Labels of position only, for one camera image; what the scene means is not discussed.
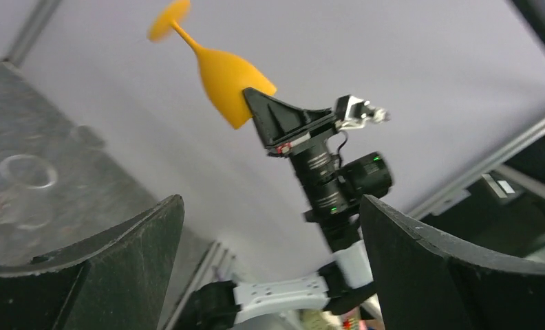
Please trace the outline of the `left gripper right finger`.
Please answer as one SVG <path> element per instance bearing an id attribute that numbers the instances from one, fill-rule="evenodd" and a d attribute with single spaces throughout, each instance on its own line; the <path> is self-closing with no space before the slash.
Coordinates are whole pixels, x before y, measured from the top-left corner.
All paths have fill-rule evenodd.
<path id="1" fill-rule="evenodd" d="M 359 220 L 387 329 L 545 329 L 545 263 L 459 239 L 370 195 Z"/>

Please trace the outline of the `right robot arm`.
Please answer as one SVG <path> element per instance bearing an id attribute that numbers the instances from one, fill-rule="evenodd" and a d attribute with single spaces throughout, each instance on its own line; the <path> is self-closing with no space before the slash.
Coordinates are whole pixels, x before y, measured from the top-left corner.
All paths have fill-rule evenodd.
<path id="1" fill-rule="evenodd" d="M 195 279 L 193 289 L 170 318 L 168 329 L 232 329 L 247 320 L 299 309 L 348 315 L 374 292 L 374 279 L 359 233 L 357 215 L 364 195 L 384 197 L 393 179 L 383 156 L 373 152 L 345 163 L 328 140 L 367 124 L 389 120 L 389 112 L 346 95 L 327 109 L 302 109 L 253 89 L 244 102 L 270 157 L 290 161 L 315 224 L 332 253 L 317 271 L 271 283 Z"/>

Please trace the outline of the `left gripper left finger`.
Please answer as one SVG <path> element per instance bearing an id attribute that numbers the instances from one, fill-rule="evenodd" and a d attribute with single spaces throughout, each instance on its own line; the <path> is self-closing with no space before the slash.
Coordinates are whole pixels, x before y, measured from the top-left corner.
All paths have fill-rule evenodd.
<path id="1" fill-rule="evenodd" d="M 156 329 L 183 221 L 173 195 L 36 263 L 0 267 L 0 329 Z"/>

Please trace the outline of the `yellow-orange plastic wine glass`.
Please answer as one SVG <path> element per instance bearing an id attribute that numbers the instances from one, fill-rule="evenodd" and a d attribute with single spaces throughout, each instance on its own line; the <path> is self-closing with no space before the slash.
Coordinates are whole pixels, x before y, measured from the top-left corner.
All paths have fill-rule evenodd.
<path id="1" fill-rule="evenodd" d="M 190 1 L 172 1 L 151 24 L 147 38 L 151 42 L 158 42 L 171 32 L 176 32 L 195 54 L 207 98 L 233 129 L 239 129 L 253 116 L 244 99 L 243 90 L 254 88 L 272 96 L 277 88 L 242 57 L 205 47 L 195 41 L 180 25 L 190 7 Z"/>

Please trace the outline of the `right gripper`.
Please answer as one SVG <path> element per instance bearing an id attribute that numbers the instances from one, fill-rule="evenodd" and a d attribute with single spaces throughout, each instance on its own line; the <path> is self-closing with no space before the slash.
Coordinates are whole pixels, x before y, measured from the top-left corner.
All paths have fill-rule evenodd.
<path id="1" fill-rule="evenodd" d="M 243 96 L 267 156 L 289 159 L 301 182 L 336 179 L 335 158 L 328 139 L 336 134 L 331 108 L 302 109 L 252 87 Z"/>

